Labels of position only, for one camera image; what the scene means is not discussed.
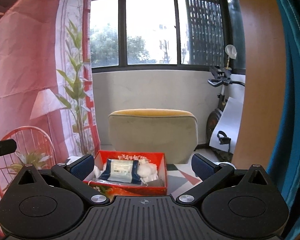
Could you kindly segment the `dark blue wipes pack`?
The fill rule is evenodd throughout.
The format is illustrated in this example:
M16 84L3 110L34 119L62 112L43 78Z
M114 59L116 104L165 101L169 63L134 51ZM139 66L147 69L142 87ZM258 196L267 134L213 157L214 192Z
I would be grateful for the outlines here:
M118 183L141 184L137 174L138 160L107 159L99 180L114 181Z

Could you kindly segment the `geometric patterned tablecloth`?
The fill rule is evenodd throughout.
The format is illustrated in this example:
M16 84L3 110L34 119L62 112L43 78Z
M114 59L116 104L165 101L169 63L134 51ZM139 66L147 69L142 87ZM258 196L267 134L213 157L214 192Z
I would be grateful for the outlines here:
M88 175L83 183L96 193L108 197L114 196L168 196L176 198L183 192L202 182L195 176L190 164L166 164L163 153L134 153L100 151L94 159L94 170L101 170L109 159L135 161L153 164L157 168L158 179L142 184L127 184L97 179L95 173Z

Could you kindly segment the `red strawberry cardboard box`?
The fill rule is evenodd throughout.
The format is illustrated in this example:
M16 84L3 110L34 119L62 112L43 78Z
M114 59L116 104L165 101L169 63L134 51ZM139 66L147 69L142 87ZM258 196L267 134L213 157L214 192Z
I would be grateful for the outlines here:
M164 196L167 172L164 153L101 150L84 182L107 197Z

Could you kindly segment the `beige chair with yellow back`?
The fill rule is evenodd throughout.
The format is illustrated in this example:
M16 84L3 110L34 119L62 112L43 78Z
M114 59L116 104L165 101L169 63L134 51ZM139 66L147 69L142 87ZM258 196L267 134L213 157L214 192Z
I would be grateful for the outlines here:
M125 109L108 116L116 151L164 153L166 163L185 164L198 145L196 117L176 109Z

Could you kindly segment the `white fluffy cotton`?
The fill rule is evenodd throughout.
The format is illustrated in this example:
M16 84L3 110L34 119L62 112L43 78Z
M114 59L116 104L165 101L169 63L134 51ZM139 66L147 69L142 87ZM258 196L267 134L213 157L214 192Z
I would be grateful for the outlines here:
M158 170L154 163L139 162L137 174L143 183L158 180Z

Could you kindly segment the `teal curtain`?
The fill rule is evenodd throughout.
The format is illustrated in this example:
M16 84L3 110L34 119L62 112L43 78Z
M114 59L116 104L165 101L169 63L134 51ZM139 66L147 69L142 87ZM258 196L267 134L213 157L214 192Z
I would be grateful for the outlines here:
M300 235L300 0L276 0L286 48L283 111L267 172L289 208L282 239Z

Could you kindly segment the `red printed backdrop curtain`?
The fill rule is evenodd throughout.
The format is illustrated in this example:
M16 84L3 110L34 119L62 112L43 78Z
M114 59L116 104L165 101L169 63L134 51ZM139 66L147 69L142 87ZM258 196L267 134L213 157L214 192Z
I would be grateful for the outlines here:
M91 0L0 0L0 200L23 165L100 150L90 65ZM0 228L0 239L3 233Z

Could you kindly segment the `brown wooden panel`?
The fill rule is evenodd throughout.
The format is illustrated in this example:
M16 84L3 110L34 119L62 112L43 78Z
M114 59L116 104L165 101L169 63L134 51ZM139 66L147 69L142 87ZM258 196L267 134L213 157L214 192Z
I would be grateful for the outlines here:
M276 0L239 0L245 35L245 94L232 163L266 168L279 131L286 82L283 24Z

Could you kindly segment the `exercise bike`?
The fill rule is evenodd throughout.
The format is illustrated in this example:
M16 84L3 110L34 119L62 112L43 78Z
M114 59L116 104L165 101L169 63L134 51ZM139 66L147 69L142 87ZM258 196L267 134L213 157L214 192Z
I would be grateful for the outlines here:
M227 68L221 68L218 66L212 66L209 68L213 79L208 79L208 84L212 87L221 87L221 92L217 95L218 106L208 116L206 122L206 143L209 144L213 130L217 126L223 111L225 109L227 99L225 98L225 87L229 85L240 85L245 87L245 83L242 81L234 81L231 79L231 72Z

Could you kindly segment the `white desk lamp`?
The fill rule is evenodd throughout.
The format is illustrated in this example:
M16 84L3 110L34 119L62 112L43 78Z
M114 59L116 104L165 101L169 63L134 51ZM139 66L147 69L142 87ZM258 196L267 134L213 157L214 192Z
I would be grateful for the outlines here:
M225 53L228 56L227 58L227 64L226 64L226 69L230 69L230 60L233 59L235 60L237 58L237 49L234 45L228 44L225 47Z

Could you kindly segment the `black framed window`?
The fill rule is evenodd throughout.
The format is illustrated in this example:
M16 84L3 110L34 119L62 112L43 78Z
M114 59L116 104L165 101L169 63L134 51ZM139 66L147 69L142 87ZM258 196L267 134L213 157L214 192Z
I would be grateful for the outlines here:
M245 41L239 0L92 0L91 65L95 72L197 70L226 67L225 47L245 74Z

